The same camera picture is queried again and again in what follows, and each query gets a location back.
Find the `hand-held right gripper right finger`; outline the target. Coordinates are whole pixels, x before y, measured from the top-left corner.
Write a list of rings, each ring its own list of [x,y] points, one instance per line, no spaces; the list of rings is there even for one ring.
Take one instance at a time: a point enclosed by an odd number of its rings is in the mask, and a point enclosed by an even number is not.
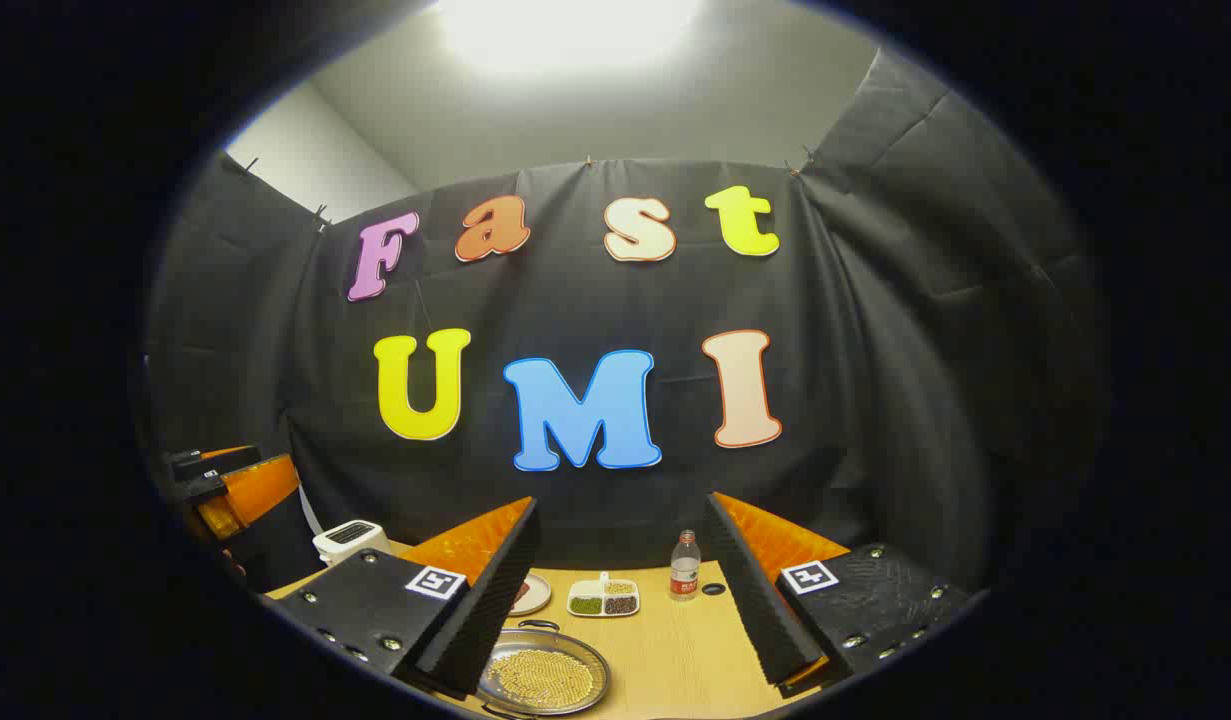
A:
[[[785,695],[874,673],[972,598],[895,544],[851,550],[719,492],[705,501],[705,551],[766,682]]]

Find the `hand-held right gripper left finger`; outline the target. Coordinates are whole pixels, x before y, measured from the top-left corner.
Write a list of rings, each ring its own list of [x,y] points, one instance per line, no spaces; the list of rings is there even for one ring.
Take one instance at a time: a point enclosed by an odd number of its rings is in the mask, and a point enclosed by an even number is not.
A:
[[[460,700],[490,661],[539,537],[535,500],[519,498],[400,556],[351,553],[267,606],[350,663]]]

